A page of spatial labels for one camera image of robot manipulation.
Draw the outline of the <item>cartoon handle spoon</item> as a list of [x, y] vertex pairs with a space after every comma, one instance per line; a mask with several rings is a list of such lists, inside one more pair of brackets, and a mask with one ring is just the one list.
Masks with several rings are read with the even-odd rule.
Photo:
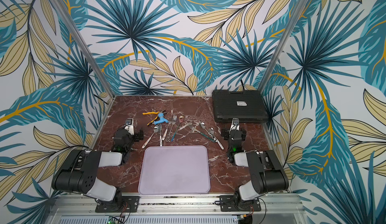
[[145, 141], [145, 143], [142, 145], [142, 149], [145, 149], [145, 147], [148, 145], [148, 143], [151, 141], [152, 137], [158, 132], [158, 125], [155, 125], [153, 128], [153, 133], [151, 136]]

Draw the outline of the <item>cow pattern handle spoon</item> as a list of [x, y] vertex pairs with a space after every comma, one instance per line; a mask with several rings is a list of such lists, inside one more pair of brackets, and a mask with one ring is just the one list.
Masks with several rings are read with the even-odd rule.
[[200, 122], [200, 126], [203, 130], [205, 130], [208, 133], [208, 135], [213, 139], [214, 142], [217, 142], [216, 137], [207, 129], [204, 122]]

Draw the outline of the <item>ornate silver fork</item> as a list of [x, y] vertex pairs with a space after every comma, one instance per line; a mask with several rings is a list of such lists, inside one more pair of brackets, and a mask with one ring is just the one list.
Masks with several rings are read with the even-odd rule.
[[177, 122], [177, 115], [173, 115], [173, 118], [172, 118], [172, 121], [171, 121], [171, 126], [170, 126], [170, 129], [169, 129], [169, 133], [166, 137], [166, 141], [167, 142], [170, 142], [171, 140], [171, 132], [172, 132], [172, 129], [173, 129], [173, 126], [175, 125], [175, 123]]

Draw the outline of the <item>rainbow iridescent spoon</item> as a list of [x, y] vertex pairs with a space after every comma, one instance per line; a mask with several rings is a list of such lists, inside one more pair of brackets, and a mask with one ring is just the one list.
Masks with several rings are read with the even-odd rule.
[[172, 139], [171, 139], [172, 142], [174, 141], [175, 136], [176, 136], [176, 134], [177, 134], [177, 132], [178, 132], [178, 130], [179, 130], [179, 127], [180, 127], [181, 123], [184, 121], [184, 118], [185, 118], [184, 115], [180, 115], [180, 117], [179, 117], [179, 123], [178, 123], [177, 128], [176, 128], [176, 130], [175, 130], [175, 132], [174, 132], [174, 134], [173, 134], [173, 136], [172, 136]]

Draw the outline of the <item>white Pochacco handle fork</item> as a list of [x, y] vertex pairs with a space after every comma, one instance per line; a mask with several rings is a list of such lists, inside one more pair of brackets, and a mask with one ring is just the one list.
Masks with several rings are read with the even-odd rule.
[[159, 146], [163, 146], [163, 140], [162, 140], [162, 124], [158, 124], [158, 131], [159, 131]]

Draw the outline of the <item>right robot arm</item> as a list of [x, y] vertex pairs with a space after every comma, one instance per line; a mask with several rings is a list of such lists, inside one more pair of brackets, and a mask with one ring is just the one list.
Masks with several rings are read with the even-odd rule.
[[233, 195], [220, 196], [217, 205], [221, 211], [247, 212], [258, 206], [257, 199], [262, 195], [288, 189], [288, 177], [274, 151], [244, 151], [246, 131], [236, 125], [223, 129], [221, 136], [228, 141], [228, 161], [234, 166], [246, 167], [250, 176], [250, 181], [237, 187]]

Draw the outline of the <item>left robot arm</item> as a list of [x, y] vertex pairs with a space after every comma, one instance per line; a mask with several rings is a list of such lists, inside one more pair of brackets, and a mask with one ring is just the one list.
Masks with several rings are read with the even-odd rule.
[[126, 164], [134, 143], [143, 140], [143, 130], [134, 132], [129, 129], [126, 126], [115, 132], [111, 151], [72, 150], [54, 175], [51, 187], [94, 199], [96, 213], [137, 212], [139, 197], [125, 197], [119, 187], [97, 177], [100, 168]]

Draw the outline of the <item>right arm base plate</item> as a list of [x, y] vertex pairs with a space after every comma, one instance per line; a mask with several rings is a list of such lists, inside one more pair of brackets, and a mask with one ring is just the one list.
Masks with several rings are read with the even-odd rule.
[[234, 195], [221, 195], [216, 204], [222, 212], [260, 212], [261, 206], [256, 199], [242, 200]]

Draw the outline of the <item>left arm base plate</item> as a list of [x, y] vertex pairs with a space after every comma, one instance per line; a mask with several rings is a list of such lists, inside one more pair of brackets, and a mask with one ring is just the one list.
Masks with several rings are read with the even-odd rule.
[[97, 201], [96, 213], [136, 213], [139, 196], [121, 196], [112, 201]]

